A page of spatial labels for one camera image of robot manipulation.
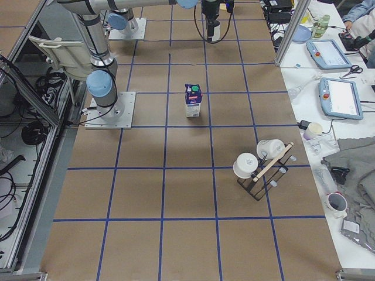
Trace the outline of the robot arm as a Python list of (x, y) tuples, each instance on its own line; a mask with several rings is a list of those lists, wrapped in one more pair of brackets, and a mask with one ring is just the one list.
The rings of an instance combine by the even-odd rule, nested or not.
[(89, 93), (93, 96), (98, 118), (105, 121), (115, 119), (124, 111), (122, 103), (118, 100), (115, 76), (117, 61), (110, 53), (108, 41), (104, 35), (100, 12), (111, 11), (125, 20), (127, 27), (128, 17), (124, 12), (134, 7), (176, 5), (189, 9), (196, 5), (188, 1), (59, 1), (64, 9), (74, 14), (83, 35), (84, 42), (90, 52), (90, 61), (93, 72), (86, 80)]
[[(208, 43), (217, 43), (220, 39), (220, 5), (224, 1), (202, 1), (202, 14), (206, 21), (206, 36), (200, 37)], [(145, 37), (146, 19), (136, 18), (132, 9), (111, 10), (107, 19), (109, 40), (142, 40)]]

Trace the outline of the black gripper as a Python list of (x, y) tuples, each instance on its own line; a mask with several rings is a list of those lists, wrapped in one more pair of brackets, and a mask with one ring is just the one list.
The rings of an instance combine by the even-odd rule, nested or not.
[(202, 13), (206, 18), (207, 41), (214, 38), (214, 29), (217, 17), (219, 16), (220, 1), (218, 0), (201, 0)]

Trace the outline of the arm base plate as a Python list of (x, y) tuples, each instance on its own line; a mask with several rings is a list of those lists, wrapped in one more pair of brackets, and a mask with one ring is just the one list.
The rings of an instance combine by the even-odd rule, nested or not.
[(136, 92), (117, 92), (117, 102), (109, 113), (104, 115), (109, 109), (97, 107), (94, 98), (91, 99), (90, 106), (95, 107), (87, 114), (87, 121), (84, 123), (87, 129), (131, 129)]
[(108, 23), (111, 29), (108, 35), (109, 40), (143, 40), (145, 37), (146, 18), (126, 20), (112, 17)]

